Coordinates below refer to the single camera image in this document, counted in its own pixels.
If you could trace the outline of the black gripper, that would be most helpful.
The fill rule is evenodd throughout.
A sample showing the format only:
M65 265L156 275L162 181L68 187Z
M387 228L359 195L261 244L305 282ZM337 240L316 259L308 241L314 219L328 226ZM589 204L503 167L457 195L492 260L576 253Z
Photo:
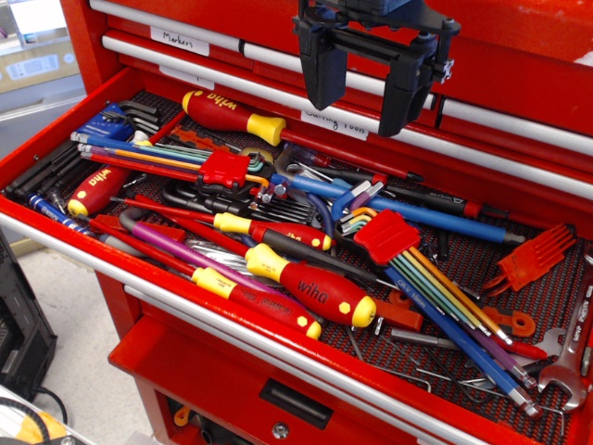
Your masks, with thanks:
M392 58L378 130L385 137L419 117L433 79L450 78L451 39L461 31L455 19L424 1L300 1L294 23L307 95L317 110L345 94L349 53L383 62ZM399 47L372 34L375 28L418 35Z

